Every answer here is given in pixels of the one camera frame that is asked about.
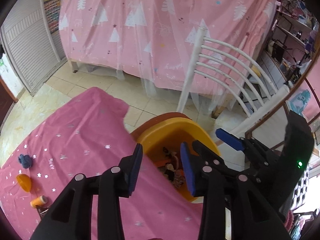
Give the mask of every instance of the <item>tile floor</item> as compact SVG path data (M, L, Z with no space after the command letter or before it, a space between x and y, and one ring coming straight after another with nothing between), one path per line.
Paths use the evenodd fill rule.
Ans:
M0 166L2 166L19 143L44 119L71 98L79 95L90 87L99 87L110 95L124 100L130 107L124 118L124 125L129 132L135 130L151 118L177 108L179 96L171 102L163 99L149 98L141 84L140 78L125 74L121 81L113 76L98 76L84 72L72 73L68 63L63 65L44 84L34 97L25 92L14 106L0 136ZM193 104L186 106L184 113L198 122L207 132L216 128L215 120L199 114ZM228 113L223 118L225 123L233 127L241 118L230 118ZM244 157L228 154L226 164L235 170L244 169Z

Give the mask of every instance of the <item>thread spool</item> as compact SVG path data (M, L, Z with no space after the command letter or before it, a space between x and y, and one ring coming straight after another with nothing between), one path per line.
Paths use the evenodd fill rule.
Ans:
M48 198L46 196L40 196L40 197L37 197L36 199L32 200L30 202L30 205L33 207L33 208L36 208L36 206L42 206L44 204L46 204L48 202Z

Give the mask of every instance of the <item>closet door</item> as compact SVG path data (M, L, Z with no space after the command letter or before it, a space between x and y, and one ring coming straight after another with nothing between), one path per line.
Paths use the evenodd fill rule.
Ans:
M60 62L40 0L18 0L1 26L1 36L14 69L34 94Z

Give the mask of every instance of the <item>silver screw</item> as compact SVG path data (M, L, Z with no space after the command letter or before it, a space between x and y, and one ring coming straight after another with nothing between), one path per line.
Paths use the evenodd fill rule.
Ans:
M118 173L119 171L121 171L121 169L118 166L114 166L114 167L111 168L111 172L112 173Z
M248 177L247 177L246 175L243 175L243 174L239 175L238 178L239 178L239 180L242 181L242 182L245 182L245 181L248 180Z
M83 178L84 178L84 175L81 174L81 173L79 173L79 174L77 174L77 175L75 176L75 180L76 180L76 181L82 180Z
M211 168L210 166L203 166L203 167L202 167L202 170L203 170L204 172L211 172L211 171L212 171L212 168Z

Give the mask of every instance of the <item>white metal chair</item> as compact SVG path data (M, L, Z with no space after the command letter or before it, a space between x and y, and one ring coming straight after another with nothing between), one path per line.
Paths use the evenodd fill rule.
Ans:
M194 47L193 47L192 55L191 55L189 66L188 66L188 70L187 70L187 74L186 74L185 81L184 81L184 84L183 84L183 89L182 89L182 92L181 92L181 95L180 95L180 99L179 99L179 103L178 103L178 107L177 107L177 112L182 113L183 109L185 108L185 105L186 105L187 100L188 100L190 88L191 88L191 85L192 85L192 81L193 81L194 75L196 73L196 74L202 75L202 76L204 76L206 78L209 78L209 79L217 82L218 84L222 85L226 90L228 90L236 98L236 100L242 106L244 112L247 114L248 117L250 117L251 114L248 111L248 108L245 106L245 104L241 100L241 98L229 87L228 84L226 84L225 82L222 82L221 80L219 80L219 79L217 79L217 78L215 78L215 77L213 77L211 75L208 75L207 73L199 71L196 68L197 68L197 66L203 66L203 67L206 67L206 68L208 68L208 69L210 69L212 71L215 71L215 72L225 76L226 78L230 79L239 88L239 90L243 93L243 95L247 98L248 102L252 106L253 111L256 112L257 111L257 107L253 103L253 101L252 101L251 97L248 95L248 93L244 90L242 85L240 85L234 78L232 78L227 73L224 73L220 69L215 68L215 67L213 67L211 65L199 62L199 58L206 58L206 59L210 59L212 61L218 62L219 64L222 64L222 65L230 68L235 73L237 73L244 80L244 82L248 85L248 87L251 89L251 91L254 93L254 95L256 96L257 100L261 104L261 106L263 106L265 104L265 102L263 102L263 100L262 100L261 96L259 95L258 91L254 88L252 83L239 70L237 70L235 67L233 67L232 65L224 62L223 60L220 60L218 58L203 54L203 53L201 53L201 50L202 49L207 49L207 50L213 51L215 53L221 54L221 55L225 56L226 58L229 58L229 59L235 61L236 63L238 63L239 65L241 65L242 67L244 67L256 79L257 83L259 84L261 89L264 91L264 93L267 96L268 100L270 100L271 99L271 95L270 95L268 89L265 87L265 85L263 84L261 79L256 75L256 73L249 66L244 64L242 61L240 61L236 57L230 55L229 53L226 53L226 52L223 52L221 50L218 50L218 49L212 48L210 46L204 45L204 42L205 41L210 41L210 42L213 42L213 43L217 43L217 44L223 45L225 47L228 47L228 48L236 51L237 53L241 54L247 60L249 60L250 63L252 63L253 65L255 65L257 67L257 69L260 71L261 75L265 78L265 81L270 84L271 88L274 90L275 93L278 91L278 89L272 83L272 81L270 80L268 75L259 66L259 64L257 62L255 62L249 55L247 55L245 52L243 52L239 48L236 48L236 47L234 47L234 46L232 46L232 45L230 45L230 44L228 44L226 42L206 37L205 36L206 32L207 32L207 29L202 28L202 27L198 28L198 31L197 31L197 34L196 34L196 39L195 39L195 44L194 44Z

